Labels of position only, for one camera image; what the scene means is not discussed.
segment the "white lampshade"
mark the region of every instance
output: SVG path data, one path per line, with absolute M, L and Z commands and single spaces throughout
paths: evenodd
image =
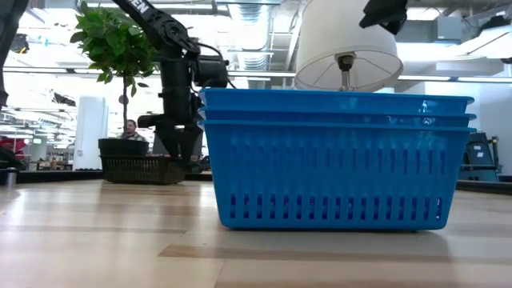
M 376 91 L 403 71 L 394 36 L 380 26 L 359 22 L 368 0 L 311 0 L 304 9 L 295 85 L 300 90 L 340 90 L 340 54 L 354 55 L 350 86 Z

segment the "ceiling light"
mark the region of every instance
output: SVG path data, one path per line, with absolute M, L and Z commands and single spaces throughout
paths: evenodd
M 95 69 L 74 69 L 75 73 L 78 74 L 101 74 L 102 72 L 100 70 Z
M 413 76 L 413 75 L 402 75 L 398 77 L 398 80 L 402 81 L 448 81 L 451 77 L 448 76 Z
M 48 73 L 48 74 L 66 74 L 66 69 L 60 68 L 37 68 L 37 67 L 4 67 L 4 72 L 12 73 Z
M 445 8 L 411 7 L 407 9 L 407 20 L 432 21 L 444 11 Z
M 512 83 L 512 78 L 505 77 L 459 77 L 460 82 L 489 82 L 489 83 Z
M 229 71 L 232 77 L 281 77 L 281 78 L 293 78 L 295 77 L 294 72 L 266 72 L 266 71 Z
M 235 77 L 235 80 L 243 80 L 243 81 L 271 81 L 271 78 L 265 77 Z

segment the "table surface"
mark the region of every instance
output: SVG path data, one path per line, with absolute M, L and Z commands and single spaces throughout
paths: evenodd
M 0 287 L 512 287 L 512 198 L 416 234 L 230 231 L 209 182 L 0 191 Z

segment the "stacked basket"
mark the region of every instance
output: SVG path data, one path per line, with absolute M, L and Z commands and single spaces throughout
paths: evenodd
M 472 98 L 296 90 L 200 93 L 230 228 L 446 225 Z

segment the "man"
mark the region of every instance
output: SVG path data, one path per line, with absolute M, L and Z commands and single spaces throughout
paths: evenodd
M 139 133 L 136 132 L 137 129 L 137 123 L 135 120 L 128 120 L 128 125 L 126 126 L 126 135 L 121 135 L 121 138 L 127 139 L 127 140 L 136 140 L 136 141 L 144 141 L 147 142 L 147 140 L 141 136 Z

